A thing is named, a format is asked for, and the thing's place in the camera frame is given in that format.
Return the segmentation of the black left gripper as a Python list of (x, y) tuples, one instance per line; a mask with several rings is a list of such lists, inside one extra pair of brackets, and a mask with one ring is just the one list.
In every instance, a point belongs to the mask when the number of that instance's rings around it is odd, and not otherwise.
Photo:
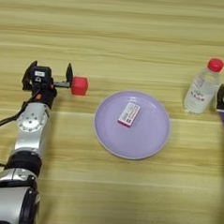
[(37, 65), (37, 61), (34, 61), (29, 65), (22, 78), (23, 91), (32, 91), (31, 102), (43, 103), (49, 108), (52, 107), (53, 101), (57, 96), (57, 88), (70, 88), (70, 84), (73, 81), (72, 64), (67, 65), (66, 82), (51, 82), (51, 83), (39, 83), (32, 85), (30, 80), (32, 79), (31, 68)]

